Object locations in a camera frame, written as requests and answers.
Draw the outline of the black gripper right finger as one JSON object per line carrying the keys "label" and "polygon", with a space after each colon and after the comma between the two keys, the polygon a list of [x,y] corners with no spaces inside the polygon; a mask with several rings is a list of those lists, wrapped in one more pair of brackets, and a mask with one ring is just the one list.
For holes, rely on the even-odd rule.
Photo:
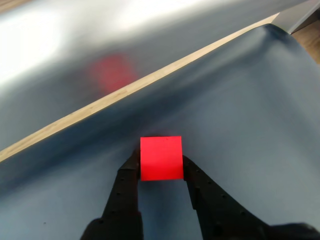
{"label": "black gripper right finger", "polygon": [[183,179],[204,240],[270,240],[271,227],[251,214],[183,156]]}

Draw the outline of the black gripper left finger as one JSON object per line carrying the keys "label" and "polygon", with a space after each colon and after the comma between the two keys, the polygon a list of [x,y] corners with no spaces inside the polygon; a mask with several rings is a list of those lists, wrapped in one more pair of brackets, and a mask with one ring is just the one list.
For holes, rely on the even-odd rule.
{"label": "black gripper left finger", "polygon": [[91,221],[82,240],[142,240],[143,221],[138,207],[140,154],[134,150],[118,169],[101,217]]}

